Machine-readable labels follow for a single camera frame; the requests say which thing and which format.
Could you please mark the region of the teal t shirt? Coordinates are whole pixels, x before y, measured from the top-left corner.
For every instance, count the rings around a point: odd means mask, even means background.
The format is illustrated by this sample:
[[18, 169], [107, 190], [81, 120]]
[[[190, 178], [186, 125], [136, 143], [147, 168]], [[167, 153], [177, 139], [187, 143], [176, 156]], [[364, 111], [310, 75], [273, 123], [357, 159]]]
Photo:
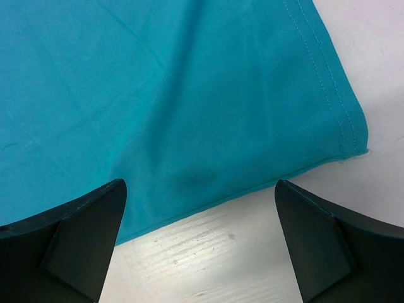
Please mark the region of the teal t shirt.
[[2, 1], [1, 223], [128, 185], [122, 244], [368, 129], [312, 1]]

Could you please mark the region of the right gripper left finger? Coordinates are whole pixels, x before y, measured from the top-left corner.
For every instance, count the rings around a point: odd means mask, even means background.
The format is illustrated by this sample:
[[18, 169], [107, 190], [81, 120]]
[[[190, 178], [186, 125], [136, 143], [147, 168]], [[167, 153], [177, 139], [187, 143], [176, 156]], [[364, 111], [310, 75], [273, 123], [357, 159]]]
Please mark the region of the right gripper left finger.
[[98, 302], [127, 200], [115, 179], [1, 227], [1, 302]]

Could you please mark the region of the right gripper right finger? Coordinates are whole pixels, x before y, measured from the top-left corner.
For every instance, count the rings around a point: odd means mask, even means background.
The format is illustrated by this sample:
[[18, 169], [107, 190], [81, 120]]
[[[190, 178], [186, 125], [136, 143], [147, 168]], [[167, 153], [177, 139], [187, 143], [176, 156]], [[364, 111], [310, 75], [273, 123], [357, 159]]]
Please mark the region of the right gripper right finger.
[[275, 203], [303, 302], [403, 302], [403, 228], [284, 180]]

